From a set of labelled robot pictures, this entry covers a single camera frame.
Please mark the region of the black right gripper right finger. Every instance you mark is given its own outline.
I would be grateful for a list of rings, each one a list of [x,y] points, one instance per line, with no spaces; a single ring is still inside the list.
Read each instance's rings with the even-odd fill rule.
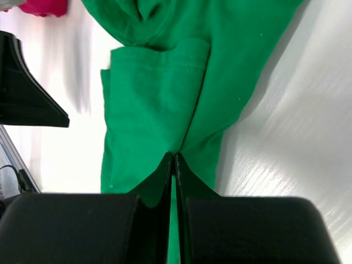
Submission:
[[[300,197],[223,197],[175,156],[181,263],[339,263],[314,204]]]

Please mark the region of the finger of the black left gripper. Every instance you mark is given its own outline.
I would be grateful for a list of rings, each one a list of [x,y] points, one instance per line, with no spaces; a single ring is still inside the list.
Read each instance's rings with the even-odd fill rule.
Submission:
[[[21,41],[1,31],[1,124],[67,128],[69,122],[66,111],[30,73]]]

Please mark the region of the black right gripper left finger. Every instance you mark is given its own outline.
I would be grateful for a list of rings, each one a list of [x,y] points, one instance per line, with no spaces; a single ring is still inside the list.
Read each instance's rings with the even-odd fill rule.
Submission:
[[[22,194],[1,208],[1,263],[166,263],[172,155],[125,194]]]

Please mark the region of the green t shirt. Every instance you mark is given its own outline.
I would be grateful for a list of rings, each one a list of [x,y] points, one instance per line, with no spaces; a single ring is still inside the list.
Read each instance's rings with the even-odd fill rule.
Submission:
[[[118,42],[101,71],[101,192],[125,193],[180,152],[209,187],[300,1],[84,1]]]

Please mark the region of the pink folded t shirt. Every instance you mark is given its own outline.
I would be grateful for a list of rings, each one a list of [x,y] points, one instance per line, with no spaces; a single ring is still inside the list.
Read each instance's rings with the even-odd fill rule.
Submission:
[[[27,0],[18,6],[21,11],[37,17],[62,17],[67,13],[67,0]]]

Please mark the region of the aluminium mounting rail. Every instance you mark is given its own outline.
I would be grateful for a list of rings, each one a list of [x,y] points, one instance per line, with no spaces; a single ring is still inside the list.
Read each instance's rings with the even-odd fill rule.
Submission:
[[[22,193],[40,193],[31,173],[1,125],[1,200]]]

